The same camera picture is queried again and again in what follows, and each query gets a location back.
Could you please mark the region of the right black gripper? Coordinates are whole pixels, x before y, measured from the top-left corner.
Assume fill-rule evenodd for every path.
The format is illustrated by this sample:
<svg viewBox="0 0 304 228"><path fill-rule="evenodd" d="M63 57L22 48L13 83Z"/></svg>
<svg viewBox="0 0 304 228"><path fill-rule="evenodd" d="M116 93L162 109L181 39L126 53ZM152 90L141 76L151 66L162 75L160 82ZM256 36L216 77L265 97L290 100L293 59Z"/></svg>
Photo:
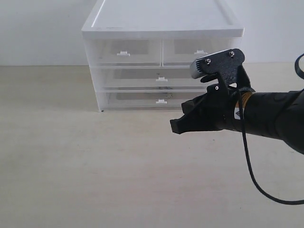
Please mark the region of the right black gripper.
<svg viewBox="0 0 304 228"><path fill-rule="evenodd" d="M176 134L203 132L207 130L239 130L240 120L234 118L238 104L239 89L229 86L228 92L210 86L205 95L197 96L181 104L183 116L170 120L171 130Z"/></svg>

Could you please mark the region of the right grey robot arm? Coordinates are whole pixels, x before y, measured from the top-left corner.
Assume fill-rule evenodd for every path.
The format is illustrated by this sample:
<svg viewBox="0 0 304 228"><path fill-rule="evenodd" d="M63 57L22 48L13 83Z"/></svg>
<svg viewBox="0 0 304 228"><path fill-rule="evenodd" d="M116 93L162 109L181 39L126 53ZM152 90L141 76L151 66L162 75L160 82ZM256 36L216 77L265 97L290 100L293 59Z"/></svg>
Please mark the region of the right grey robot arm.
<svg viewBox="0 0 304 228"><path fill-rule="evenodd" d="M182 103L183 116L170 121L173 133L230 130L282 140L304 152L304 92L253 93L211 85Z"/></svg>

